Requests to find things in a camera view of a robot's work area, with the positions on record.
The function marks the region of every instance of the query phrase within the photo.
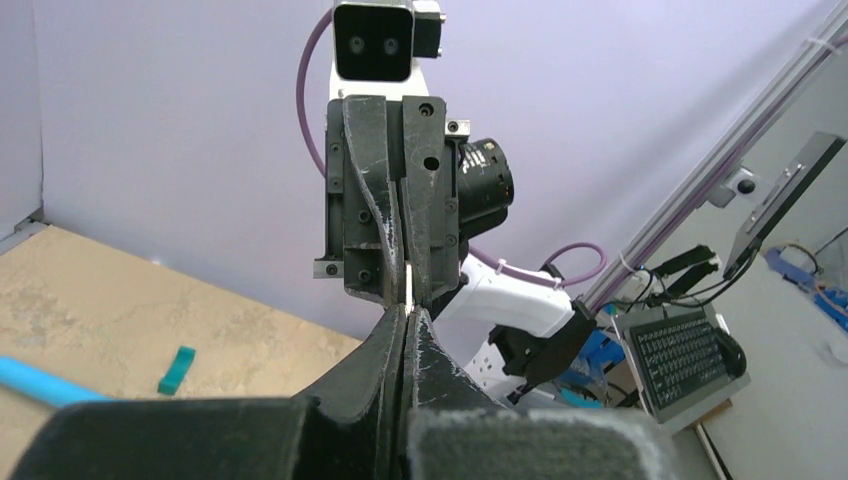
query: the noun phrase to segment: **blue object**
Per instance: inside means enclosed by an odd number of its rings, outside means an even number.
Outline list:
[[[766,252],[766,263],[768,263],[769,268],[781,274],[784,280],[794,283],[801,290],[808,293],[812,292],[813,303],[836,321],[843,330],[848,331],[848,316],[845,315],[845,310],[848,309],[848,292],[839,288],[825,288],[822,290],[824,297],[827,297],[827,299],[837,306],[842,307],[842,311],[833,308],[830,303],[825,301],[822,294],[816,290],[816,278],[811,273],[780,258],[780,252],[780,248],[772,248]]]
[[[604,369],[608,365],[618,365],[624,360],[624,349],[602,332],[592,332],[580,349],[577,358],[559,379],[572,385],[586,387],[601,384]]]
[[[171,363],[171,368],[168,369],[168,372],[164,377],[162,377],[162,380],[159,380],[159,393],[163,395],[173,395],[177,393],[177,389],[180,388],[180,384],[183,383],[183,379],[185,378],[185,374],[188,372],[188,368],[191,366],[191,363],[194,362],[194,354],[195,350],[191,347],[180,347],[180,349],[177,350],[177,356],[174,357],[174,361]]]
[[[816,278],[810,272],[780,258],[782,251],[780,248],[772,248],[766,252],[765,259],[769,268],[783,275],[785,280],[798,285],[802,290],[813,291],[816,286]]]
[[[828,314],[830,318],[834,319],[843,330],[848,331],[848,316],[845,315],[845,310],[848,310],[848,293],[838,288],[825,288],[822,291],[824,292],[824,296],[838,307],[841,307],[842,311],[833,308],[830,303],[826,302],[822,298],[821,293],[816,293],[813,297],[813,302],[824,313]]]
[[[115,400],[42,372],[11,357],[0,356],[0,384],[56,408],[80,402]]]
[[[604,408],[601,402],[583,398],[581,395],[574,393],[567,388],[560,390],[560,393],[562,394],[563,400],[571,406],[577,408]]]

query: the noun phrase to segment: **keyboard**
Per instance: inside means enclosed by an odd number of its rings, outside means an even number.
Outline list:
[[[635,326],[630,344],[645,389],[659,409],[727,376],[715,329],[702,311]]]

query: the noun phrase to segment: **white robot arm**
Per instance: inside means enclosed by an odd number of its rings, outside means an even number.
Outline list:
[[[550,339],[574,317],[571,297],[562,289],[515,279],[493,269],[473,255],[462,264],[468,283],[439,314],[439,322],[487,321]],[[555,280],[546,272],[525,273]],[[518,352],[531,354],[535,352]],[[498,346],[485,339],[464,370],[496,400],[504,400],[527,383],[504,373],[506,360]]]

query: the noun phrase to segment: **desk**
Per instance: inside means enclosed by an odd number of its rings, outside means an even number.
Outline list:
[[[359,343],[56,227],[0,255],[0,355],[113,397],[163,398],[180,345],[178,398],[290,396]],[[0,478],[50,413],[0,387]]]

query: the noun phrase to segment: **purple cable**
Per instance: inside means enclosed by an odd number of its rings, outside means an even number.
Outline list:
[[[309,130],[309,122],[306,120],[306,72],[309,70],[309,61],[312,59],[312,54],[315,52],[315,45],[321,39],[324,30],[330,26],[333,20],[333,11],[327,10],[327,13],[318,20],[318,25],[309,34],[309,39],[306,40],[306,46],[303,47],[303,54],[300,56],[300,64],[297,67],[297,83],[295,84],[295,100],[297,102],[297,120],[300,122],[300,132],[303,134],[303,139],[306,141],[306,148],[309,150],[309,156],[321,172],[321,176],[326,176],[324,162],[321,160],[321,154],[315,147],[315,142],[312,140],[312,132]]]
[[[824,63],[825,59],[827,59],[834,50],[841,48],[842,46],[848,44],[848,36],[845,36],[839,40],[837,40],[833,44],[833,49],[828,49],[825,51],[824,55],[822,55],[818,60],[816,60],[812,67],[798,79],[797,82],[789,89],[786,94],[778,99],[775,105],[768,110],[765,115],[763,115],[760,120],[754,125],[754,128],[751,130],[746,137],[743,137],[742,140],[737,144],[736,148],[730,152],[730,154],[725,158],[725,160],[721,163],[716,173],[710,177],[710,180],[701,185],[693,195],[689,197],[689,199],[683,204],[681,209],[678,211],[677,215],[672,217],[671,221],[660,231],[660,233],[655,236],[648,245],[645,246],[642,251],[639,252],[634,258],[630,259],[628,262],[631,265],[641,265],[648,261],[648,258],[653,255],[653,253],[659,248],[660,245],[664,241],[668,239],[669,236],[683,223],[684,220],[692,213],[697,205],[703,204],[703,202],[707,199],[710,191],[712,191],[715,186],[721,182],[723,178],[725,178],[729,173],[733,166],[736,164],[736,161],[747,151],[749,144],[759,136],[760,131],[768,124],[771,120],[772,116],[777,114],[778,111],[783,107],[786,101],[795,93],[795,91],[800,87],[804,80],[812,74],[822,63]],[[600,308],[604,305],[607,298],[611,298],[613,294],[618,290],[618,288],[623,284],[627,277],[630,276],[630,272],[624,272],[619,274],[618,277],[615,277],[615,280],[610,283],[610,285],[603,290],[600,295],[600,299],[596,301],[595,304],[592,305],[594,310],[600,310]]]
[[[321,172],[322,176],[327,175],[324,161],[321,159],[321,154],[318,153],[318,148],[316,148],[315,141],[312,139],[312,132],[309,130],[309,123],[306,120],[306,72],[309,70],[309,61],[312,59],[312,54],[315,52],[315,46],[318,44],[318,40],[321,38],[321,35],[323,35],[327,27],[330,26],[332,19],[332,10],[328,10],[327,13],[325,13],[318,21],[318,24],[315,25],[312,33],[309,34],[309,39],[307,39],[306,46],[303,48],[303,54],[300,56],[300,65],[297,67],[297,84],[295,85],[295,100],[297,105],[297,119],[300,122],[300,133],[303,135],[303,141],[306,142],[306,149],[309,150],[312,162],[315,163],[315,166],[318,168],[318,171]],[[526,270],[513,268],[506,264],[501,265],[498,260],[495,260],[474,247],[469,247],[469,252],[489,268],[500,269],[501,273],[517,280],[544,287],[564,288],[569,285],[575,285],[594,278],[604,270],[604,267],[607,266],[607,256],[606,253],[604,253],[604,250],[598,245],[588,242],[580,242],[562,247],[554,252],[554,254],[551,255],[545,263],[550,263],[556,260],[563,253],[578,248],[594,250],[601,257],[600,262],[598,262],[598,265],[590,272],[578,277],[562,279],[560,281],[539,278]]]

